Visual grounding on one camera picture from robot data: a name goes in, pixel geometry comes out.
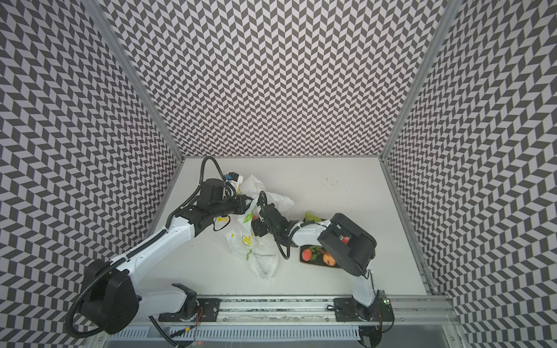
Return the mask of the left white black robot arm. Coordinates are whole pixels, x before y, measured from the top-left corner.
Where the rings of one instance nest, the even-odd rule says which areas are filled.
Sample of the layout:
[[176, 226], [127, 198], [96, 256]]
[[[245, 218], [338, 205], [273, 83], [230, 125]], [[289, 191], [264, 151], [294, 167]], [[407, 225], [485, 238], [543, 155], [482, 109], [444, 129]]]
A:
[[73, 338], [100, 332], [116, 334], [138, 318], [174, 315], [197, 320], [197, 293], [180, 283], [157, 290], [141, 289], [141, 280], [172, 251], [199, 236], [214, 220], [246, 213], [251, 199], [239, 194], [237, 173], [201, 182], [165, 226], [143, 242], [109, 261], [96, 260], [84, 271], [81, 291], [65, 318]]

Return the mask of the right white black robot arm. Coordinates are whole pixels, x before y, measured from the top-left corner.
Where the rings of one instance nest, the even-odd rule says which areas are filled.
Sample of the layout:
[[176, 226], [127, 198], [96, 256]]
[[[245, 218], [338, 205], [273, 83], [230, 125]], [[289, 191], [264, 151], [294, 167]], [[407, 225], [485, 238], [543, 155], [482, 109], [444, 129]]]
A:
[[349, 308], [340, 310], [343, 316], [365, 321], [382, 317], [371, 275], [377, 241], [346, 215], [337, 213], [324, 220], [308, 213], [301, 221], [287, 220], [274, 204], [267, 204], [258, 207], [251, 228], [257, 237], [271, 236], [286, 260], [299, 249], [305, 263], [345, 271], [352, 279], [352, 296]]

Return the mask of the green pear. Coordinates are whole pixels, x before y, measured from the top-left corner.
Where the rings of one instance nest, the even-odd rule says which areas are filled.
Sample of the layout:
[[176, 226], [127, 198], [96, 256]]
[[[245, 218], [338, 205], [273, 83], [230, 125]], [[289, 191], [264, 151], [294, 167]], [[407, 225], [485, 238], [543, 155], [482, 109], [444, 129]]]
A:
[[322, 222], [322, 219], [315, 215], [314, 213], [312, 213], [311, 211], [306, 211], [305, 215], [304, 215], [304, 222], [314, 222], [314, 223], [320, 223]]

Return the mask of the orange peach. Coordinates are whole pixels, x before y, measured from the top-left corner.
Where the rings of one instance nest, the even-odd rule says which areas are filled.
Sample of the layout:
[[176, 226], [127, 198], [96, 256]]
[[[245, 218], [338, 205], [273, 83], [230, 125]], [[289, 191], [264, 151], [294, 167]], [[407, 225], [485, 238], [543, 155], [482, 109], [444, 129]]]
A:
[[327, 252], [323, 254], [323, 262], [329, 267], [335, 267], [337, 261]]

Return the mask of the yellow lemon with leaves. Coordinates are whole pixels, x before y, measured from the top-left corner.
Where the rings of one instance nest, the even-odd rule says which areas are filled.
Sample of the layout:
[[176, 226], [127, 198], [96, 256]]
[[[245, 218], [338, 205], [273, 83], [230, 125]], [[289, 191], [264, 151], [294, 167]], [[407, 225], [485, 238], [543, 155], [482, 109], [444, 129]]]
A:
[[308, 249], [311, 249], [313, 252], [313, 259], [312, 261], [316, 260], [319, 255], [324, 254], [324, 249], [321, 246], [310, 246]]

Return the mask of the red strawberry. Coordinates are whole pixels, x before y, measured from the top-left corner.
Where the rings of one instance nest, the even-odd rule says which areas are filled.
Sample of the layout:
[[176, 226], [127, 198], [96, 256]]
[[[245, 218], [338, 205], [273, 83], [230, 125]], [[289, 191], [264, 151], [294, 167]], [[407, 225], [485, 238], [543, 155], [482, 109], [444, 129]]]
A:
[[304, 262], [310, 262], [313, 259], [313, 252], [311, 249], [305, 249], [302, 251], [301, 258]]

